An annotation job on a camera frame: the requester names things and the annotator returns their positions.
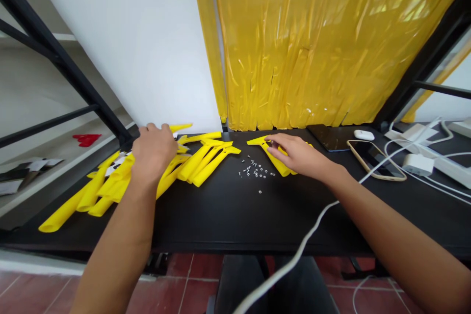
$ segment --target hand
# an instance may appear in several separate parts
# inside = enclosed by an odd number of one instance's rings
[[[141,135],[132,144],[136,162],[132,166],[132,178],[143,183],[158,182],[168,164],[175,157],[178,143],[168,124],[157,128],[153,123],[140,127]]]
[[[323,183],[328,182],[334,173],[337,174],[343,168],[298,136],[278,133],[267,136],[265,141],[271,141],[272,147],[268,148],[268,152],[283,162],[286,167]],[[281,146],[288,155],[281,153],[278,146]]]

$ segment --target smartphone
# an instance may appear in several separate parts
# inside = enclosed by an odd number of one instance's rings
[[[348,140],[347,145],[350,146],[353,154],[367,172],[376,167],[386,158],[384,153],[370,141]],[[395,182],[402,182],[407,179],[407,176],[392,160],[383,163],[371,176],[377,179]]]

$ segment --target yellow curtain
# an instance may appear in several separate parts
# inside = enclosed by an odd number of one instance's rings
[[[227,101],[226,88],[224,87],[224,76],[222,71],[222,62],[219,52],[219,43],[216,25],[216,12],[213,0],[197,0],[200,12],[200,21],[203,28],[203,36],[206,45],[206,54],[208,55],[209,70],[212,77],[212,85],[216,96],[217,110],[221,121],[227,119]]]
[[[437,76],[433,83],[442,84],[470,53],[471,40],[468,40],[461,50],[445,66],[443,71]],[[432,95],[432,93],[433,91],[425,91],[417,100],[417,102],[415,102],[409,111],[402,117],[401,121],[404,123],[413,123],[415,121],[417,109]]]
[[[217,0],[229,127],[371,122],[452,1]]]

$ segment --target red tile floor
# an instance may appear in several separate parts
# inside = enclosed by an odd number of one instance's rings
[[[155,282],[139,281],[127,313],[203,314],[208,298],[216,294],[223,256],[173,254],[167,276]],[[270,272],[273,259],[267,257]],[[359,281],[346,282],[340,271],[353,271],[347,258],[317,257],[324,280],[341,314],[354,313],[352,296]],[[372,259],[358,259],[363,270]],[[66,314],[74,298],[79,277],[42,276],[0,272],[2,314]],[[369,279],[355,298],[359,314],[423,313],[391,279]]]

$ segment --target left hand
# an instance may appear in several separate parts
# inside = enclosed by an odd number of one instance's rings
[[[132,166],[132,178],[142,183],[158,182],[168,164],[175,157],[178,143],[168,124],[159,129],[153,123],[140,127],[141,134],[132,144],[136,161]]]

